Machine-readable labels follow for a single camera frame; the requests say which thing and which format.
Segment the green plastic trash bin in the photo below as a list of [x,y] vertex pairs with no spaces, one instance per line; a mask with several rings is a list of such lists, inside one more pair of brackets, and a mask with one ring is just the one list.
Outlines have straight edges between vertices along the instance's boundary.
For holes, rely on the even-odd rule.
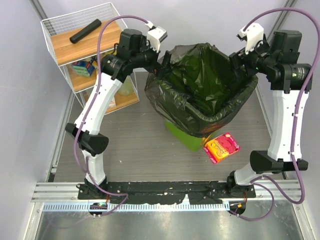
[[175,127],[169,121],[165,121],[165,126],[183,145],[185,145],[191,151],[196,152],[203,148],[205,142],[207,141],[206,137],[195,137],[185,133],[184,131]]

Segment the black trash bag roll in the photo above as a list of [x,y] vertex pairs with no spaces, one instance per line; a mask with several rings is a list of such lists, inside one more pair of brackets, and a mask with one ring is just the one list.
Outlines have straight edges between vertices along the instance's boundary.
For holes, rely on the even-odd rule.
[[80,31],[72,35],[69,40],[72,44],[78,43],[80,40],[82,40],[84,37],[92,33],[94,30],[96,30],[98,27],[102,25],[102,22],[99,19],[95,19],[93,22],[82,28]]

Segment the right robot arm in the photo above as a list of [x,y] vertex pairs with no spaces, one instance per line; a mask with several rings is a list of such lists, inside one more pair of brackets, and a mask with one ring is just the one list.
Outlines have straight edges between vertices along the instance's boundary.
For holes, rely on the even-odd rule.
[[311,90],[311,84],[302,89],[311,65],[298,63],[302,39],[299,31],[275,31],[270,43],[263,30],[240,30],[237,36],[246,41],[246,46],[229,56],[231,67],[237,78],[241,77],[241,67],[247,76],[266,75],[274,102],[274,127],[268,150],[252,151],[249,163],[227,177],[225,190],[233,198],[243,193],[244,186],[260,178],[285,172],[300,174],[308,169],[300,139],[304,107]]

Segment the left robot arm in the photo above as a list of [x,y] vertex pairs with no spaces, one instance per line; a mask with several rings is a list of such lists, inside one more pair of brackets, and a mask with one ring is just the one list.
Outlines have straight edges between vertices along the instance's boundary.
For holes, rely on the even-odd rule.
[[120,87],[134,69],[144,68],[163,77],[171,71],[171,53],[158,62],[161,42],[168,36],[162,27],[150,29],[146,35],[135,29],[121,32],[116,50],[100,61],[96,82],[88,101],[74,123],[65,127],[74,137],[74,150],[81,150],[85,159],[83,184],[77,186],[78,198],[102,199],[107,194],[108,181],[103,167],[103,153],[109,139],[100,133],[107,108]]

